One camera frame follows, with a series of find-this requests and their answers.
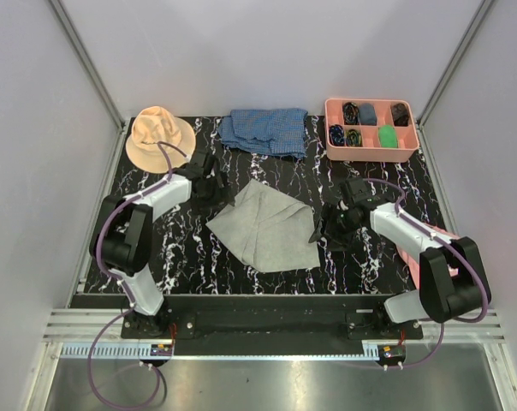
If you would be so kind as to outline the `grey cloth napkin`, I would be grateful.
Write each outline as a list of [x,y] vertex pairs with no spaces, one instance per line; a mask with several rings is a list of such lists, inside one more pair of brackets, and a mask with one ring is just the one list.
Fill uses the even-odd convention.
[[251,180],[206,224],[213,235],[244,265],[263,273],[320,266],[309,205]]

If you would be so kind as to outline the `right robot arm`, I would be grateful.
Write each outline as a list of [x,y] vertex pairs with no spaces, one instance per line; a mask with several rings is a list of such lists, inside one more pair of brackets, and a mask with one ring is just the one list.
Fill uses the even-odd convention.
[[373,329],[383,339],[401,333],[404,323],[449,320],[478,323],[484,319],[491,292],[477,243],[454,237],[419,221],[402,206],[405,196],[391,200],[372,190],[374,178],[355,177],[340,184],[341,196],[324,205],[310,242],[327,241],[332,251],[349,248],[354,233],[368,228],[394,243],[419,266],[419,285],[413,292],[391,296]]

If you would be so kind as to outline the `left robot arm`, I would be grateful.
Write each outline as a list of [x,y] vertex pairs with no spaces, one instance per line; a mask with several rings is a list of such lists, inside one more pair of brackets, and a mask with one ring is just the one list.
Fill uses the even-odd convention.
[[202,213],[232,205],[235,199],[228,175],[212,153],[197,151],[181,167],[167,165],[167,174],[150,187],[102,200],[89,245],[99,271],[126,294],[129,324],[152,339],[169,330],[167,302],[149,267],[153,224],[183,203]]

